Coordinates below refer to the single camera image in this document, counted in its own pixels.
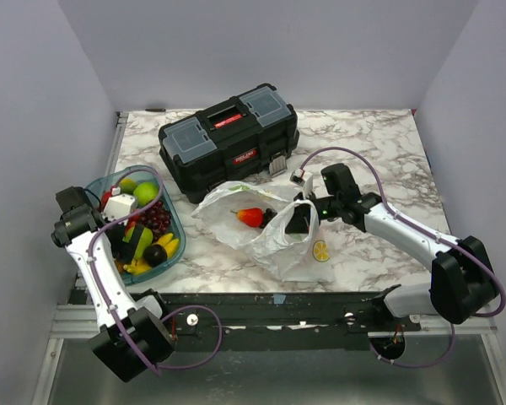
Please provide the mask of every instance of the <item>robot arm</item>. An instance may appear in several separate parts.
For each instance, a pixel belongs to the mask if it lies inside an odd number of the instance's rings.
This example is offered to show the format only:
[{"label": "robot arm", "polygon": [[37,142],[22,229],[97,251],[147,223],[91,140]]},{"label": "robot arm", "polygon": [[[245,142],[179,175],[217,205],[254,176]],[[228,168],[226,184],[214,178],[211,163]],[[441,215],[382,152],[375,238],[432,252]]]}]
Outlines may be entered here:
[{"label": "robot arm", "polygon": [[[296,170],[291,176],[292,182],[303,187],[297,198],[310,199],[320,220],[341,218],[346,224],[387,240],[431,272],[431,283],[395,286],[385,291],[382,300],[377,300],[384,306],[381,309],[384,313],[395,318],[440,315],[451,323],[461,324],[498,295],[493,281],[474,262],[456,249],[440,243],[447,240],[458,245],[491,268],[485,247],[478,239],[469,236],[460,240],[441,234],[390,206],[396,213],[394,215],[382,203],[380,196],[359,191],[350,169],[344,164],[328,166],[321,174],[329,197],[316,198],[311,192],[311,178],[302,170]],[[307,230],[308,210],[309,207],[302,206],[295,211],[287,227],[288,233]],[[401,219],[419,225],[435,238],[418,232]]]},{"label": "robot arm", "polygon": [[[58,247],[65,247],[77,264],[94,302],[97,325],[100,333],[92,337],[92,351],[123,381],[146,370],[132,347],[125,344],[123,336],[110,313],[114,310],[131,339],[144,356],[156,364],[167,359],[175,350],[164,324],[159,320],[164,314],[164,305],[157,294],[143,294],[135,301],[127,292],[116,269],[107,235],[102,234],[94,246],[94,257],[89,258],[89,244],[95,232],[104,225],[101,214],[95,210],[81,187],[69,187],[57,193],[57,201],[63,214],[55,223],[51,238]],[[111,309],[103,300],[89,261],[97,263],[97,273],[105,292],[112,302]]]}]

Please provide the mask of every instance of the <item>plastic bag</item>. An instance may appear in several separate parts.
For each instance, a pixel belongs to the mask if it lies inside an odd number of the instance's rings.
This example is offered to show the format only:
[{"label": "plastic bag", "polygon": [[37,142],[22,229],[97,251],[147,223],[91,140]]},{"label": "plastic bag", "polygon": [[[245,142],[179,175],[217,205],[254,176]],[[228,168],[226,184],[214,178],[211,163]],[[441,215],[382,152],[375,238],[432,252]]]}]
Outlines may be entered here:
[{"label": "plastic bag", "polygon": [[[295,207],[308,204],[314,208],[311,201],[293,201],[295,194],[291,187],[228,181],[211,191],[192,216],[199,218],[220,242],[244,252],[282,281],[333,281],[316,210],[310,210],[307,235],[285,233]],[[251,228],[232,213],[245,208],[271,208],[277,215],[265,229]]]}]

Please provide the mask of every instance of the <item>toolbox label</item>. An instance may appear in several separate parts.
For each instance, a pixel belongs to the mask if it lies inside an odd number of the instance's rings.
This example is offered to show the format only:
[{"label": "toolbox label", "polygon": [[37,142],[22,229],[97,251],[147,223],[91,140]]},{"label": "toolbox label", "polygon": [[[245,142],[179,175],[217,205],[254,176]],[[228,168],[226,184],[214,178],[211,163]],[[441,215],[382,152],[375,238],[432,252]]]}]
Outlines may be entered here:
[{"label": "toolbox label", "polygon": [[252,149],[252,150],[248,150],[244,154],[241,154],[240,156],[236,156],[233,159],[233,163],[235,165],[239,165],[240,163],[244,163],[246,160],[251,159],[255,155],[256,155],[256,148]]},{"label": "toolbox label", "polygon": [[231,122],[238,121],[242,117],[241,114],[234,114],[233,116],[230,116],[229,118],[222,120],[214,125],[216,129],[219,129],[220,127],[224,127],[227,124],[230,124]]}]

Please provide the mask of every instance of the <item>marble countertop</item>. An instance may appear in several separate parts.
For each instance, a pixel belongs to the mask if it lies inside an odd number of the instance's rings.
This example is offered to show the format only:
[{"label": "marble countertop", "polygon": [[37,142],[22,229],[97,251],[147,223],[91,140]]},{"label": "marble countertop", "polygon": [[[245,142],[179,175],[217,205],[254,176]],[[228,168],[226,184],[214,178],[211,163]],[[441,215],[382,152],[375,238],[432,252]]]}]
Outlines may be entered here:
[{"label": "marble countertop", "polygon": [[[393,284],[429,282],[427,270],[406,253],[375,236],[363,234],[342,221],[322,223],[336,280],[332,283],[281,282],[254,265],[247,256],[218,242],[200,220],[191,217],[195,205],[180,193],[159,157],[159,128],[193,111],[132,112],[121,144],[116,171],[130,165],[150,165],[162,174],[180,216],[187,245],[180,262],[132,292],[304,292],[378,291]],[[409,110],[401,111],[298,111],[300,140],[288,160],[286,174],[267,173],[245,181],[289,185],[289,174],[317,149],[344,146],[364,155],[379,172],[388,199],[403,213],[427,226],[448,232],[439,194],[428,167],[416,125]],[[344,161],[362,192],[377,192],[373,176],[357,159],[330,151],[315,157],[308,170],[315,173],[315,189],[324,188],[320,170]]]}]

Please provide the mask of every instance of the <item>green apple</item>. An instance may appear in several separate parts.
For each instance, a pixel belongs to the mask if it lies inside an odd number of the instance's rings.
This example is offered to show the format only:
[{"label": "green apple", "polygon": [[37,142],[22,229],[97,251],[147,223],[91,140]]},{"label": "green apple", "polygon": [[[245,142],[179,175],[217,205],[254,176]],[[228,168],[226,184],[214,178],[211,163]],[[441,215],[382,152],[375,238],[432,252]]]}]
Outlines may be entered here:
[{"label": "green apple", "polygon": [[146,228],[142,225],[135,225],[133,228],[130,228],[127,230],[123,241],[126,243],[130,243],[133,237],[133,232],[135,229],[140,229],[142,232],[140,234],[140,237],[137,241],[137,247],[135,248],[135,253],[133,258],[140,259],[143,257],[144,250],[152,245],[153,241],[153,233],[150,229]]},{"label": "green apple", "polygon": [[124,179],[120,182],[120,191],[126,194],[133,194],[137,188],[137,183],[132,179]]},{"label": "green apple", "polygon": [[153,183],[141,183],[135,188],[133,195],[138,200],[138,205],[144,207],[158,196],[158,187]]}]

